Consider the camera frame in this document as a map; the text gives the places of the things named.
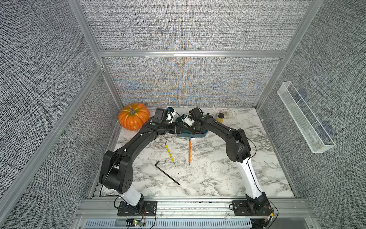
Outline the orange sleeved hex key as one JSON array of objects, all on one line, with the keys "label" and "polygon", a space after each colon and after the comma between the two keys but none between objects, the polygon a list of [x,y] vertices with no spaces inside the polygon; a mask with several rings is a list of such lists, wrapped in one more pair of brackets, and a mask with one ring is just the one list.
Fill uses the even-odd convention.
[{"label": "orange sleeved hex key", "polygon": [[188,165],[191,165],[191,160],[192,160],[192,138],[189,138]]}]

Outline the yellow sleeved hex key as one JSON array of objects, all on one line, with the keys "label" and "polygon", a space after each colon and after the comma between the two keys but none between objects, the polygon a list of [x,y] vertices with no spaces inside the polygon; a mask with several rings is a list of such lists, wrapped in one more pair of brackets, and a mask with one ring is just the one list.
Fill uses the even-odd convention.
[{"label": "yellow sleeved hex key", "polygon": [[170,152],[170,150],[169,150],[169,147],[168,147],[168,145],[165,143],[165,148],[166,148],[166,150],[167,150],[167,152],[168,152],[168,154],[169,154],[169,157],[170,157],[170,159],[171,159],[171,161],[172,161],[172,163],[175,165],[175,161],[174,161],[174,159],[173,159],[173,157],[172,157],[172,154],[171,154],[171,152]]}]

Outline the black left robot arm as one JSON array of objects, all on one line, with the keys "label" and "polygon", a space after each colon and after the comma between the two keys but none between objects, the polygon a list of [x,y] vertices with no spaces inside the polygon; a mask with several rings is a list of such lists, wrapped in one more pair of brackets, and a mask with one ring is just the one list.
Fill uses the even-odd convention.
[{"label": "black left robot arm", "polygon": [[102,160],[99,183],[116,190],[130,206],[143,203],[143,195],[133,186],[133,163],[144,148],[163,134],[177,134],[182,130],[185,115],[173,108],[157,108],[138,133],[123,147],[107,151]]}]

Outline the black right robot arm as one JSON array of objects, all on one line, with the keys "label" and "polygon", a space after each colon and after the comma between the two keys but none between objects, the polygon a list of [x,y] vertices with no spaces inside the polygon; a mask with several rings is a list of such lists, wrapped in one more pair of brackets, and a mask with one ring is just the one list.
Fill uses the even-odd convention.
[{"label": "black right robot arm", "polygon": [[208,130],[225,141],[226,154],[238,167],[244,182],[248,211],[251,214],[257,214],[265,211],[265,209],[271,210],[270,201],[256,178],[251,161],[251,147],[244,130],[227,127],[211,115],[203,114],[198,107],[192,109],[189,113],[193,119],[193,123],[189,128],[192,133]]}]

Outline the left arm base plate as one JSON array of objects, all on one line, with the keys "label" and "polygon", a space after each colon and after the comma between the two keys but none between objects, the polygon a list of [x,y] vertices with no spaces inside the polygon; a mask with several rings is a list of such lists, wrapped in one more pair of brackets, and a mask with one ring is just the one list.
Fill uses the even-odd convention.
[{"label": "left arm base plate", "polygon": [[157,201],[143,201],[139,202],[136,206],[129,205],[124,201],[121,201],[118,207],[117,216],[156,216]]}]

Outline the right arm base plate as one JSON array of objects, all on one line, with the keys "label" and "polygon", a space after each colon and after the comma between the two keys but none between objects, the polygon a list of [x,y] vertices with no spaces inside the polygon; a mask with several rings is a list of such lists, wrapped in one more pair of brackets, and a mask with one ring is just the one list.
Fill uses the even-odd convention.
[{"label": "right arm base plate", "polygon": [[271,206],[264,206],[258,209],[247,200],[233,200],[232,208],[235,216],[269,216],[273,213]]}]

